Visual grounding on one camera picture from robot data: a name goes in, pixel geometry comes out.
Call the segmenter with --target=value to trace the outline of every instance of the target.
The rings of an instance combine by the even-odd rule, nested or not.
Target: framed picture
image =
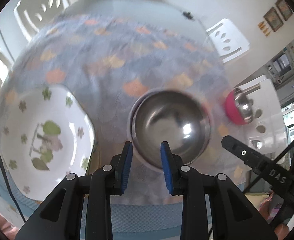
[[[274,32],[284,25],[282,19],[278,15],[276,9],[272,7],[267,14],[264,15],[265,20],[269,23]]]
[[[288,4],[285,2],[285,0],[278,0],[276,2],[276,6],[286,21],[289,19],[289,17],[292,16],[293,11],[288,6]]]

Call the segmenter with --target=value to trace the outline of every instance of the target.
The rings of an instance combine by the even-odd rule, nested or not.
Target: white plate
[[[75,97],[50,86],[11,105],[1,153],[18,189],[42,201],[68,173],[85,175],[94,142],[93,125]]]

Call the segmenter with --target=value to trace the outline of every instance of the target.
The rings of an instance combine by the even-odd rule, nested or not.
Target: metal bowl
[[[240,88],[234,89],[235,105],[246,124],[253,121],[252,104]]]
[[[189,96],[161,91],[147,96],[139,105],[132,119],[131,133],[139,155],[161,169],[163,141],[168,141],[172,153],[189,164],[205,150],[210,124],[204,108]]]

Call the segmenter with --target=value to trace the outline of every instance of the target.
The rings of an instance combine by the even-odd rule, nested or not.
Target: plastic tablecloth
[[[225,135],[244,138],[225,115],[223,102],[232,87],[209,40],[197,43],[171,30],[122,18],[61,14],[28,44],[2,87],[0,141],[10,104],[19,94],[50,84],[65,85],[91,118],[101,165],[121,153],[130,140],[129,113],[143,94],[152,89],[185,91],[205,106],[211,121],[209,145],[191,166],[209,175],[223,172],[236,184],[245,180],[243,163],[221,146]],[[182,198],[170,196],[163,174],[140,162],[137,154],[125,194],[111,198],[113,231],[173,230],[176,234]],[[22,195],[7,175],[22,212],[29,217],[40,202]],[[1,172],[0,203],[0,213],[21,225]]]

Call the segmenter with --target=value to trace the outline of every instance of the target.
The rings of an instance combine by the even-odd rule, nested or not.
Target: window
[[[280,76],[291,70],[291,64],[289,63],[286,54],[281,55],[278,59],[273,62],[275,69],[278,71]]]
[[[291,124],[294,124],[294,111],[291,111],[288,114],[285,114],[283,118],[284,118],[284,123],[286,126],[290,126]]]
[[[294,126],[289,128],[289,137],[292,142],[294,140]]]

